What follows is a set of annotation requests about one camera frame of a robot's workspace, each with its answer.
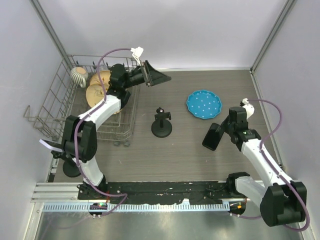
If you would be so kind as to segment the clear glass in rack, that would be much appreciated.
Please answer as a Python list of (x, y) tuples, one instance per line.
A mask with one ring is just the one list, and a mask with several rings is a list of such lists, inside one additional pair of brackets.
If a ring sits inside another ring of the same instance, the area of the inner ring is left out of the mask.
[(103, 64), (103, 65), (100, 65), (96, 68), (96, 71), (97, 72), (104, 72), (104, 71), (109, 71), (109, 68), (107, 65)]

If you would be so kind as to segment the black phone stand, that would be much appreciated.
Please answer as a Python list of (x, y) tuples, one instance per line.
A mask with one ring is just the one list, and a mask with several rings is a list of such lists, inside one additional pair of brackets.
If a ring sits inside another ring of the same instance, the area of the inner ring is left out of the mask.
[(171, 113), (166, 112), (163, 108), (159, 107), (154, 115), (154, 122), (151, 125), (151, 132), (158, 138), (166, 138), (172, 133), (172, 119)]
[(62, 171), (67, 177), (76, 178), (81, 175), (76, 163), (68, 154), (66, 154), (65, 152), (58, 152), (55, 150), (52, 150), (51, 154), (54, 159), (63, 160)]

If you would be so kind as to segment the striped white mug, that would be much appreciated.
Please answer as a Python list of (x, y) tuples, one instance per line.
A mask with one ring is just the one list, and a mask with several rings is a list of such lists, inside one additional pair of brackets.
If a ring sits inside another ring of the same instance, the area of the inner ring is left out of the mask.
[(70, 71), (70, 78), (77, 87), (85, 88), (87, 86), (88, 77), (89, 73), (83, 67), (77, 66)]

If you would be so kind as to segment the rear yellow bird plate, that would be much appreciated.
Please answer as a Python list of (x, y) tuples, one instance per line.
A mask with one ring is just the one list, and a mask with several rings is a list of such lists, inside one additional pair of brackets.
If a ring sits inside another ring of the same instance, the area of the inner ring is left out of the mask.
[[(109, 81), (110, 81), (110, 76), (111, 76), (110, 71), (109, 71), (109, 70), (103, 70), (103, 71), (100, 71), (99, 74), (100, 74), (100, 78), (101, 78), (101, 80), (102, 80), (102, 83), (103, 83), (104, 85), (108, 85), (108, 84), (109, 84)], [(95, 74), (91, 77), (91, 79), (90, 79), (90, 81), (89, 81), (89, 85), (90, 85), (90, 86), (91, 86), (91, 85), (101, 85), (101, 81), (100, 81), (99, 76), (98, 76), (97, 73), (95, 73)]]

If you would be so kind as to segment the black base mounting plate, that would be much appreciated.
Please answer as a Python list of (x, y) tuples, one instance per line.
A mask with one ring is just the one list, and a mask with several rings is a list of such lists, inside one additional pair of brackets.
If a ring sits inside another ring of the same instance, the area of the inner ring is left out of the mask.
[(112, 196), (127, 194), (127, 205), (179, 205), (185, 199), (191, 205), (204, 205), (245, 198), (218, 181), (109, 182), (105, 192)]

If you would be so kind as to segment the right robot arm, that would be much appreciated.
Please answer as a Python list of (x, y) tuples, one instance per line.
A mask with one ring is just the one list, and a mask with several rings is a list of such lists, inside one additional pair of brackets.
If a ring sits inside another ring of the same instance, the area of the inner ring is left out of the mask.
[(226, 193), (233, 198), (243, 194), (252, 200), (269, 227), (299, 222), (309, 225), (305, 185), (293, 181), (270, 156), (260, 135), (249, 128), (247, 109), (243, 106), (231, 107), (226, 119), (213, 126), (212, 148), (215, 150), (223, 134), (228, 134), (231, 142), (248, 158), (263, 182), (263, 185), (259, 185), (248, 175), (238, 176), (226, 184)]

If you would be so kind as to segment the black phone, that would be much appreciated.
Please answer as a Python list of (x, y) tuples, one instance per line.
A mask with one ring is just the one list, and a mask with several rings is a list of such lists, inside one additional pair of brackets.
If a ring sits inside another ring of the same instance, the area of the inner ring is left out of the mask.
[(212, 123), (202, 141), (202, 145), (211, 151), (215, 151), (220, 143), (216, 141), (216, 133), (215, 133), (218, 125), (219, 124), (217, 123)]

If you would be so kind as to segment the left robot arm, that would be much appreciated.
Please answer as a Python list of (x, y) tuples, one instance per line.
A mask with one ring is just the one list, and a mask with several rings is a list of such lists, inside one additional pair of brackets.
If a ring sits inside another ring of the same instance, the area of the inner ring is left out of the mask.
[(100, 171), (96, 152), (97, 130), (114, 113), (123, 109), (130, 99), (129, 88), (146, 84), (153, 87), (172, 78), (156, 69), (146, 60), (132, 71), (117, 63), (110, 68), (109, 87), (102, 100), (87, 112), (67, 117), (63, 130), (62, 151), (79, 168), (83, 181), (91, 185), (89, 194), (100, 200), (107, 192), (106, 178)]

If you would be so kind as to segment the blue polka dot plate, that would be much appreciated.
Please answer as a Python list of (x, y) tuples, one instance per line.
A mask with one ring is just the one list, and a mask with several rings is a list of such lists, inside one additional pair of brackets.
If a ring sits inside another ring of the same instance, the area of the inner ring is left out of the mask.
[(187, 110), (196, 118), (202, 120), (217, 117), (222, 110), (222, 101), (212, 91), (196, 90), (186, 100)]

